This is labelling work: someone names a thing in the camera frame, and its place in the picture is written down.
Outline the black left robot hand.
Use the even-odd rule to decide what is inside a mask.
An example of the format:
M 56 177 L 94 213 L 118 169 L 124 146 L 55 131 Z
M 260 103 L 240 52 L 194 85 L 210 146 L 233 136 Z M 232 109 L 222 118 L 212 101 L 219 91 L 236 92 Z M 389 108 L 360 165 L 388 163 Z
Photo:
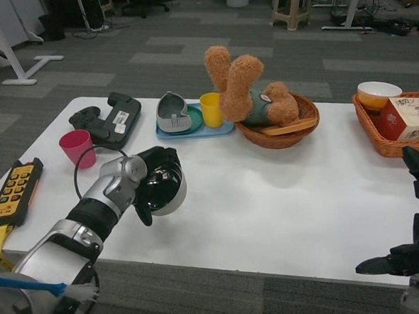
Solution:
M 139 156 L 147 174 L 136 190 L 133 206 L 142 223 L 151 226 L 153 217 L 169 215 L 182 205 L 187 183 L 174 148 L 155 146 Z

